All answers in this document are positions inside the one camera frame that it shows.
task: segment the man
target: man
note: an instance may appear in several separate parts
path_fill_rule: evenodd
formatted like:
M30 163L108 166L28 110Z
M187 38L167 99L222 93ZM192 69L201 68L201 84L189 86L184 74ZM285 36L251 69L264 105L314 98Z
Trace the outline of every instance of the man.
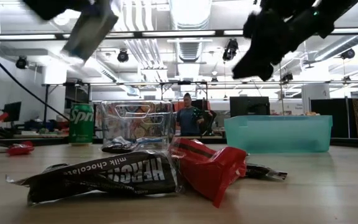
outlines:
M180 135L199 136L199 124L204 122L204 119L202 116L199 116L197 120L193 119L195 107L191 105L191 96L189 93L185 94L183 97L183 102L185 103L185 107L177 113L177 122L180 126Z

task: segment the table surface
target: table surface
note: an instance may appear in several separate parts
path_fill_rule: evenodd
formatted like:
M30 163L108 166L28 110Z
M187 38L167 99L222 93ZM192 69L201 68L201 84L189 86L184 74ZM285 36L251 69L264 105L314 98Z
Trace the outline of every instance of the table surface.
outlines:
M88 194L28 207L28 189L5 182L6 174L20 179L52 164L110 156L98 148L61 145L37 147L29 156L0 154L0 223L358 223L356 148L250 155L249 162L287 171L288 179L238 180L226 191L219 209L190 190L127 200Z

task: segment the ceiling duct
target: ceiling duct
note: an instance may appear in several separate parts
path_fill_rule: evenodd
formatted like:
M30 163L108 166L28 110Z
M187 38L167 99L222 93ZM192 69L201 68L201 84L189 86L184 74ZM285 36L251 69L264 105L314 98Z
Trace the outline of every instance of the ceiling duct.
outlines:
M318 52L316 52L313 55L312 57L313 60L311 62L319 62L319 61L330 59L351 49L356 45L358 45L358 35L344 36L339 40L335 41L333 44L324 48L323 50L319 50Z
M175 30L208 29L212 0L169 0L171 22ZM201 42L176 43L179 60L196 62L203 50ZM200 71L199 64L180 64L179 76L194 78Z

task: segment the green soda can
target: green soda can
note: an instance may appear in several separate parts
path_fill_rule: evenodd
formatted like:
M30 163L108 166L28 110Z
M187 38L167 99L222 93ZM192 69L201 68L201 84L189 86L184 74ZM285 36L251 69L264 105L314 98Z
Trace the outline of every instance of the green soda can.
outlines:
M68 140L72 145L91 144L93 141L93 107L75 103L70 111Z

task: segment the clear plastic container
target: clear plastic container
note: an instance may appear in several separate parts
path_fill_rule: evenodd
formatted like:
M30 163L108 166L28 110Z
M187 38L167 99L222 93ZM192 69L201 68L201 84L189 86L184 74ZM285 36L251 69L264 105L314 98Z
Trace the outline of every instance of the clear plastic container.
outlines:
M332 116L236 116L224 120L227 145L249 153L327 152Z
M139 149L167 149L173 106L167 101L101 102L103 143L140 143Z

